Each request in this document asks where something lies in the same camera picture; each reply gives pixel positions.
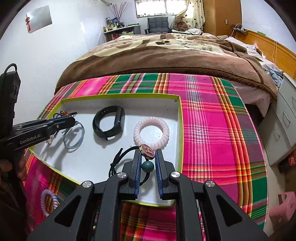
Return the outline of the yellow shallow cardboard box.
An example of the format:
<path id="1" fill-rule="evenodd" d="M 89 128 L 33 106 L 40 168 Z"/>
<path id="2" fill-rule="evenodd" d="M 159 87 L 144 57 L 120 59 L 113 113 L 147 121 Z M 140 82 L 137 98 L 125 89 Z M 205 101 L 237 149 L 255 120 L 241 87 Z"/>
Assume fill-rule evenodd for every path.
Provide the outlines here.
<path id="1" fill-rule="evenodd" d="M 94 133 L 92 122 L 97 112 L 112 105 L 124 108 L 125 124 L 121 134 L 105 140 Z M 148 117 L 161 118 L 168 125 L 170 135 L 162 148 L 163 157 L 175 170 L 182 170 L 183 113 L 179 96 L 150 93 L 84 96 L 61 100 L 53 113 L 62 110 L 74 113 L 78 124 L 66 135 L 58 133 L 51 145 L 43 142 L 31 147 L 30 152 L 63 177 L 77 184 L 107 180 L 114 156 L 134 146 L 134 127 Z"/>

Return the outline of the brown teddy bear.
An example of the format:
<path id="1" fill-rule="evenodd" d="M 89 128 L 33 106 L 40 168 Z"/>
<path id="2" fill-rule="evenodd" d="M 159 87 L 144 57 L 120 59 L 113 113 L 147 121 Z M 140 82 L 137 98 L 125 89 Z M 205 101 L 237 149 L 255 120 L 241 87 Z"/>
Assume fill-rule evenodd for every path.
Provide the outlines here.
<path id="1" fill-rule="evenodd" d="M 173 30 L 179 31 L 179 32 L 184 32 L 188 30 L 189 27 L 187 23 L 184 21 L 184 17 L 182 15 L 178 15 L 175 17 L 175 22 L 173 25 Z"/>

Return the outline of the dried branch bouquet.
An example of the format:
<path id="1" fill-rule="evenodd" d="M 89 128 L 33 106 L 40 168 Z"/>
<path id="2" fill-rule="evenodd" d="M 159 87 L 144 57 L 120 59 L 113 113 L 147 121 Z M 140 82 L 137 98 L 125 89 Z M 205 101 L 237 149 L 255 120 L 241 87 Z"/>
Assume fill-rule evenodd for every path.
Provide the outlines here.
<path id="1" fill-rule="evenodd" d="M 129 3 L 124 1 L 120 3 L 118 6 L 117 4 L 111 4 L 109 6 L 110 11 L 113 13 L 113 15 L 117 18 L 118 22 L 121 22 L 121 17 L 123 13 L 125 12 L 126 8 L 128 7 Z"/>

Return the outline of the wooden headboard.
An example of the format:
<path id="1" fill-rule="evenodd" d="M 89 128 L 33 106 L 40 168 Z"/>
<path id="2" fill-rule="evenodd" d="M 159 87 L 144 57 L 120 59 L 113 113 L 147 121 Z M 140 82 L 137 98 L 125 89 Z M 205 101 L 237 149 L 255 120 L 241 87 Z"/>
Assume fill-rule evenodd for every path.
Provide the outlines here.
<path id="1" fill-rule="evenodd" d="M 273 62 L 295 81 L 296 56 L 293 51 L 277 41 L 251 30 L 246 33 L 235 30 L 234 38 L 245 44 L 255 45 L 267 60 Z"/>

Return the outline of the pink crystal bead strand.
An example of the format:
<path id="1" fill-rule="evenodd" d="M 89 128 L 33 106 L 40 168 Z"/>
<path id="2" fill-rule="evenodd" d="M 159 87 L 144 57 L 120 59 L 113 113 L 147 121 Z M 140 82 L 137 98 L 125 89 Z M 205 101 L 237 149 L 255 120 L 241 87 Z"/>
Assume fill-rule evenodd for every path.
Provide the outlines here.
<path id="1" fill-rule="evenodd" d="M 57 136 L 58 132 L 53 133 L 52 135 L 50 135 L 49 139 L 46 140 L 47 145 L 51 145 L 53 140 L 55 139 L 55 137 Z"/>

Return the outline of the pink plastic stool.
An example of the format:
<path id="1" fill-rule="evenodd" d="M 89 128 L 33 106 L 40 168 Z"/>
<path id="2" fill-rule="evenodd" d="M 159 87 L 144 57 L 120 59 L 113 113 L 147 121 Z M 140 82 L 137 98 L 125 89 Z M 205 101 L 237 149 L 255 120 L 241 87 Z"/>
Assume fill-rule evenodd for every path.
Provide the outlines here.
<path id="1" fill-rule="evenodd" d="M 295 192 L 281 192 L 278 194 L 281 203 L 270 209 L 270 218 L 279 218 L 280 222 L 289 222 L 295 213 Z"/>

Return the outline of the cluttered wall shelf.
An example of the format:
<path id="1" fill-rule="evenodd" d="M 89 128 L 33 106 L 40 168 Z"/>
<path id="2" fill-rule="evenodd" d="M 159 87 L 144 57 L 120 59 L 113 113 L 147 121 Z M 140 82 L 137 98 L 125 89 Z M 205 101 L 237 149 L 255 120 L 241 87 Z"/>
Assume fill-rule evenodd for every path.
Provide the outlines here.
<path id="1" fill-rule="evenodd" d="M 140 35 L 140 24 L 124 25 L 117 18 L 106 18 L 106 27 L 103 27 L 106 42 L 112 41 L 121 35 Z"/>

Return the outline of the pink green plaid tablecloth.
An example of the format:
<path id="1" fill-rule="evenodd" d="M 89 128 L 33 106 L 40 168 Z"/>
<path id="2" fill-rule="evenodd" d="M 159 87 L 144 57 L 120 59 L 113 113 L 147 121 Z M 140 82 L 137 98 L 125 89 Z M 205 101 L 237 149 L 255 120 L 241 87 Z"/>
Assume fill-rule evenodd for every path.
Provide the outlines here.
<path id="1" fill-rule="evenodd" d="M 40 114 L 53 116 L 64 99 L 93 95 L 150 93 L 177 95 L 183 113 L 181 172 L 191 180 L 216 182 L 261 228 L 267 215 L 267 171 L 262 146 L 252 119 L 234 86 L 227 80 L 192 74 L 142 73 L 90 78 L 56 91 Z M 27 154 L 25 181 L 28 225 L 34 230 L 53 207 L 49 189 L 63 202 L 77 183 Z"/>

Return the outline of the wooden wardrobe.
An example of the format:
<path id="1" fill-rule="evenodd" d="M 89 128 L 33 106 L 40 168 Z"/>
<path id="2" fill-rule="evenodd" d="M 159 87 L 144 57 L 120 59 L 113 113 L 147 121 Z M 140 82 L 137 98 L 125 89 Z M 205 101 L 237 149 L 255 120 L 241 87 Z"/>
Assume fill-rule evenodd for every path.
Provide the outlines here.
<path id="1" fill-rule="evenodd" d="M 233 27 L 242 23 L 240 0 L 204 0 L 204 32 L 230 36 Z"/>

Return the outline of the grey wall panel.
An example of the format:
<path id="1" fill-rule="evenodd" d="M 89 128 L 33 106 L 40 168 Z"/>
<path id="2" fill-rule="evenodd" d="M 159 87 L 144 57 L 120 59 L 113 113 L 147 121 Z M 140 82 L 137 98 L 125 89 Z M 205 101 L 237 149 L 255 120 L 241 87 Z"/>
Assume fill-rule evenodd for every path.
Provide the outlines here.
<path id="1" fill-rule="evenodd" d="M 26 12 L 26 26 L 30 34 L 51 24 L 52 19 L 48 5 Z"/>

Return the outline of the patterned window curtain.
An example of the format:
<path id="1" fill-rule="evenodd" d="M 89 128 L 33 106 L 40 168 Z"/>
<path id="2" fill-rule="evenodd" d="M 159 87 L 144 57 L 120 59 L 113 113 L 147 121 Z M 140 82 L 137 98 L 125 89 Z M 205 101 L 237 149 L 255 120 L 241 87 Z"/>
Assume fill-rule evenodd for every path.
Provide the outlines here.
<path id="1" fill-rule="evenodd" d="M 186 1 L 187 11 L 185 19 L 191 28 L 203 30 L 205 24 L 203 0 Z"/>

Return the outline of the black fitness wristband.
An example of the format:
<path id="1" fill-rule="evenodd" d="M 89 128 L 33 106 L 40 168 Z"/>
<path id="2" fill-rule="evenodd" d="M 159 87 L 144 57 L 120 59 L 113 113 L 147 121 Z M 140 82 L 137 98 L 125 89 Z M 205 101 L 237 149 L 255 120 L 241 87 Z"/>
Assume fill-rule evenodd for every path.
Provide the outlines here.
<path id="1" fill-rule="evenodd" d="M 94 133 L 105 140 L 123 132 L 125 124 L 125 110 L 121 106 L 107 106 L 97 112 L 93 118 Z"/>

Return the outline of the brown fleece bed blanket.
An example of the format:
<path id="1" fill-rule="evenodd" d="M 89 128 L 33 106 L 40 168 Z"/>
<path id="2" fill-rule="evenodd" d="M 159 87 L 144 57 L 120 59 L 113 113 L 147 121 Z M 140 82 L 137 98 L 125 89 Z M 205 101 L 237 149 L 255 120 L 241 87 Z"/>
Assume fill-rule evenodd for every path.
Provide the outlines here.
<path id="1" fill-rule="evenodd" d="M 273 79 L 247 49 L 211 34 L 123 35 L 73 61 L 55 90 L 80 80 L 117 74 L 208 75 L 262 89 L 277 98 Z"/>

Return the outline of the grey bedside drawer cabinet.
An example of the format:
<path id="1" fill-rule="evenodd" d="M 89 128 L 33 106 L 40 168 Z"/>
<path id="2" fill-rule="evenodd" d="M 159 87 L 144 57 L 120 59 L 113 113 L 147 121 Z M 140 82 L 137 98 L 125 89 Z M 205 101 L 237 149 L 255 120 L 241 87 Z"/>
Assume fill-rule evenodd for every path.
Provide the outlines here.
<path id="1" fill-rule="evenodd" d="M 277 100 L 258 127 L 269 165 L 274 165 L 295 151 L 296 141 L 295 80 L 287 73 L 277 93 Z"/>

